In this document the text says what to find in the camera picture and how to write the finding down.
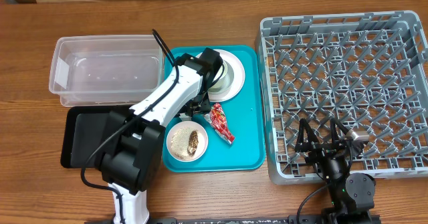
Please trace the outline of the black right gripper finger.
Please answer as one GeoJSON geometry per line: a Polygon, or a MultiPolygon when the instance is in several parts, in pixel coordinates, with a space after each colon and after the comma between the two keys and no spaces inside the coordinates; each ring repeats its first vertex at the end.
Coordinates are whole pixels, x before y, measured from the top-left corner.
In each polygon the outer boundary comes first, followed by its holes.
{"type": "Polygon", "coordinates": [[[331,140],[332,143],[339,142],[339,136],[337,129],[341,130],[343,134],[347,134],[349,129],[341,123],[337,118],[330,119],[330,132],[331,132],[331,140]]]}
{"type": "Polygon", "coordinates": [[[319,143],[318,137],[315,135],[314,131],[308,124],[308,121],[305,118],[301,118],[299,121],[297,144],[304,143],[304,134],[307,135],[309,142],[319,143]]]}

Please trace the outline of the red snack wrapper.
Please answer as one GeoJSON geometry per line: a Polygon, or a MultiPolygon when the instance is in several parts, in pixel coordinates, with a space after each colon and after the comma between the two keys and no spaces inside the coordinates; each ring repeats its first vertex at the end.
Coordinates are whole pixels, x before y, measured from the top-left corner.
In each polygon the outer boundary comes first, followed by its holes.
{"type": "Polygon", "coordinates": [[[235,137],[228,128],[227,119],[220,103],[212,105],[210,111],[204,115],[204,119],[226,143],[233,144],[235,137]]]}

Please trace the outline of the brown food scrap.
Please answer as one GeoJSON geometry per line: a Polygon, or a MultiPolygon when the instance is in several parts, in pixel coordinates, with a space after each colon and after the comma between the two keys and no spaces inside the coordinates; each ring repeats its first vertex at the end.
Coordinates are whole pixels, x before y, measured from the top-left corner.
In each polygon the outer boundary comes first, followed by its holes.
{"type": "Polygon", "coordinates": [[[190,133],[189,136],[189,143],[188,143],[188,148],[187,148],[187,152],[189,154],[189,156],[193,156],[197,150],[199,144],[199,137],[198,137],[198,131],[197,130],[193,130],[190,133]]]}

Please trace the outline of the small pink bowl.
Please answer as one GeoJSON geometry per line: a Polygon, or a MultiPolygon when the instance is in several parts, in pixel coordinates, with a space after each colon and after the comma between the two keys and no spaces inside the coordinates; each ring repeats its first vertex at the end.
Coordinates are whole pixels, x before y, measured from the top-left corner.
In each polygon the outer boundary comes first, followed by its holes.
{"type": "Polygon", "coordinates": [[[180,162],[193,162],[201,158],[207,150],[209,143],[206,130],[198,123],[184,121],[175,124],[167,134],[167,150],[169,154],[180,162]],[[198,131],[199,144],[193,156],[187,152],[189,136],[193,130],[198,131]]]}

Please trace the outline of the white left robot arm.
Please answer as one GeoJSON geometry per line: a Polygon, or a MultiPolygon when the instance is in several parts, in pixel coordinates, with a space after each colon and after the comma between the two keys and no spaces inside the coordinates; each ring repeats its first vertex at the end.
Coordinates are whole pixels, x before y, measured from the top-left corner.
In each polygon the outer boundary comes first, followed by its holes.
{"type": "Polygon", "coordinates": [[[113,194],[111,223],[149,220],[146,190],[161,162],[166,127],[179,114],[209,111],[207,92],[223,65],[220,53],[209,47],[199,57],[175,58],[159,33],[152,34],[173,67],[170,75],[141,102],[109,113],[100,145],[80,171],[86,186],[113,194]]]}

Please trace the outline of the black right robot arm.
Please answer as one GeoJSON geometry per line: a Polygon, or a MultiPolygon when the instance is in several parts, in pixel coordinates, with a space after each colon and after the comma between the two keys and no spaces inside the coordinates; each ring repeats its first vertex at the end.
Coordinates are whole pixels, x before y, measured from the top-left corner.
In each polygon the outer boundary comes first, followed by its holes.
{"type": "Polygon", "coordinates": [[[368,144],[369,135],[363,128],[347,128],[338,119],[330,119],[330,142],[321,143],[307,120],[299,123],[296,152],[305,152],[305,163],[314,168],[325,182],[300,204],[296,223],[380,223],[370,214],[374,208],[376,181],[364,173],[351,173],[353,160],[368,144]],[[304,205],[318,193],[327,190],[332,206],[308,220],[302,216],[304,205]]]}

